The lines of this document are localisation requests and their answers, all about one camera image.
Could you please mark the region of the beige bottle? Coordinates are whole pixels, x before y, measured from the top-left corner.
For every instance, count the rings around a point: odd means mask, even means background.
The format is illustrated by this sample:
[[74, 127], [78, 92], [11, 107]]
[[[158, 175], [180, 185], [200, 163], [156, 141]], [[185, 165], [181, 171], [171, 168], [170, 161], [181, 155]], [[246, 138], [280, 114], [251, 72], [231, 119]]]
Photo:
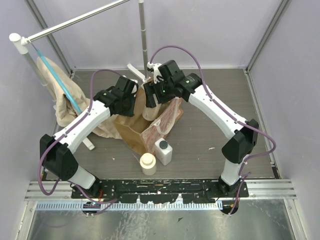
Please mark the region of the beige bottle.
[[142, 117], [147, 121], [154, 121], [157, 118], [160, 108], [161, 104], [159, 103], [153, 108], [145, 106], [142, 111]]
[[146, 176], [152, 176], [156, 173], [156, 157], [151, 153], [144, 153], [139, 160], [142, 172]]

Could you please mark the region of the brown canvas tote bag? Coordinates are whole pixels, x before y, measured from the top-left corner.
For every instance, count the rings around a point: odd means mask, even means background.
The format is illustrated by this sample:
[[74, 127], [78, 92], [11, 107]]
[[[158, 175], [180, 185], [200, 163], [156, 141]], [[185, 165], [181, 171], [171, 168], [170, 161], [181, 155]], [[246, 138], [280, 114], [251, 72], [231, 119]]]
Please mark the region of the brown canvas tote bag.
[[122, 140], [139, 155], [155, 153], [155, 142], [160, 138], [166, 138], [171, 130], [174, 113], [175, 121], [184, 113], [181, 108], [182, 99], [177, 98], [162, 104], [154, 120], [149, 121], [143, 117], [143, 109], [146, 104], [144, 89], [140, 87], [136, 94], [134, 116], [118, 115], [113, 125]]

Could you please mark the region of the beige bottle front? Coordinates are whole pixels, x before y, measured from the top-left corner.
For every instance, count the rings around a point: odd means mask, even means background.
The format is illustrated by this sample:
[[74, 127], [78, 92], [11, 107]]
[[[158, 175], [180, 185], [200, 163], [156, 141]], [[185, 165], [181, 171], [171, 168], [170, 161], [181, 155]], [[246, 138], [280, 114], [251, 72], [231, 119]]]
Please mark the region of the beige bottle front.
[[139, 160], [142, 172], [146, 176], [152, 176], [156, 173], [156, 157], [151, 153], [144, 153]]

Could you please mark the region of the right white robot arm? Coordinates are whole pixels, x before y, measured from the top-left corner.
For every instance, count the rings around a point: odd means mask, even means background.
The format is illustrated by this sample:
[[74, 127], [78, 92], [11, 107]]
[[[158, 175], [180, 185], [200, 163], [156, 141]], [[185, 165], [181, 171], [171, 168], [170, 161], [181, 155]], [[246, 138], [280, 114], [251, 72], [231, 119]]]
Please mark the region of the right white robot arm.
[[174, 60], [163, 64], [148, 62], [147, 71], [153, 79], [143, 84], [146, 111], [174, 98], [183, 99], [201, 110], [223, 132], [228, 141], [221, 149], [225, 163], [218, 189], [223, 196], [231, 197], [239, 189], [243, 161], [256, 146], [258, 122], [247, 121], [236, 114], [215, 98], [200, 76], [195, 73], [185, 75]]

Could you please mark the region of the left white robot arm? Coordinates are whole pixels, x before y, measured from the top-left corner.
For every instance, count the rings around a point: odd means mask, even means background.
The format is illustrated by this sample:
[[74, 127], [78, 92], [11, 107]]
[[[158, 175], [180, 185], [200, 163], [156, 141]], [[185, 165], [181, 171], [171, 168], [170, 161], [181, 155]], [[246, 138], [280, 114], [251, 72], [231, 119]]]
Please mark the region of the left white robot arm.
[[113, 115], [132, 117], [139, 85], [136, 80], [120, 76], [114, 86], [99, 91], [89, 107], [54, 136], [45, 134], [40, 139], [40, 166], [62, 181], [82, 188], [88, 198], [100, 193], [99, 180], [79, 165], [74, 153], [80, 143], [98, 125]]

